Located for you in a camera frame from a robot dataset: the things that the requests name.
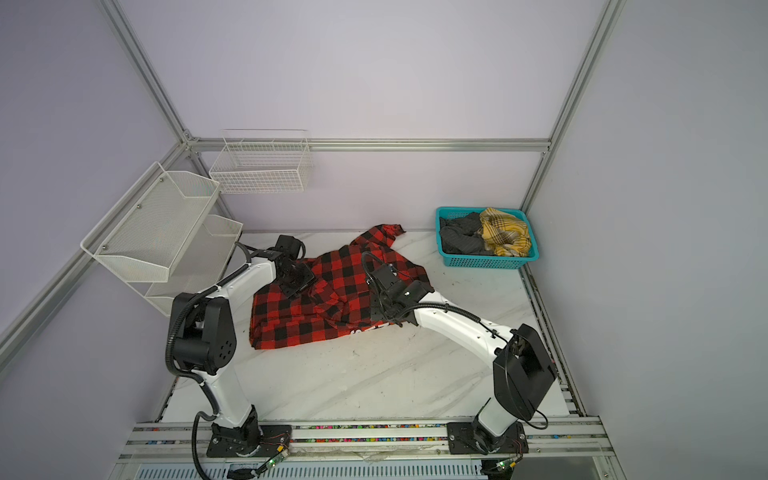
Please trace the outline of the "red black plaid shirt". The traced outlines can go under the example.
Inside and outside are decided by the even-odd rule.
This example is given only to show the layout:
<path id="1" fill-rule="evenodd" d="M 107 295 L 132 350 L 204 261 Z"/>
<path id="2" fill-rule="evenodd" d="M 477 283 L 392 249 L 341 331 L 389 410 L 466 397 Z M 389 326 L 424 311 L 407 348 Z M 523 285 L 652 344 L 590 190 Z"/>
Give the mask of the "red black plaid shirt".
<path id="1" fill-rule="evenodd" d="M 287 297 L 276 283 L 259 289 L 253 298 L 249 342 L 256 350 L 275 350 L 332 340 L 382 327 L 372 317 L 372 297 L 362 256 L 370 252 L 393 265 L 406 283 L 430 284 L 427 271 L 393 249 L 404 234 L 399 224 L 376 225 L 349 244 L 302 263 L 315 282 Z"/>

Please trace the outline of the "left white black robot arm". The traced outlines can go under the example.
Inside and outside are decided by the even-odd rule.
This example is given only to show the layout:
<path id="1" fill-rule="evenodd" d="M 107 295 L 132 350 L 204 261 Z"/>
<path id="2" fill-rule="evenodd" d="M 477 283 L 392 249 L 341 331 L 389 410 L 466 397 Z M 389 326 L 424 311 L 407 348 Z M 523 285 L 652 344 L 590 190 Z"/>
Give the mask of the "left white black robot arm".
<path id="1" fill-rule="evenodd" d="M 241 266 L 202 291 L 174 298 L 165 364 L 172 375 L 193 381 L 208 401 L 209 410 L 198 412 L 195 420 L 211 425 L 210 446 L 245 457 L 262 448 L 265 434 L 255 406 L 229 367 L 238 347 L 234 314 L 250 305 L 264 286 L 276 286 L 293 298 L 316 277 L 301 262 L 306 247 L 295 237 L 281 235 L 267 249 L 241 242 L 235 246 L 245 257 Z"/>

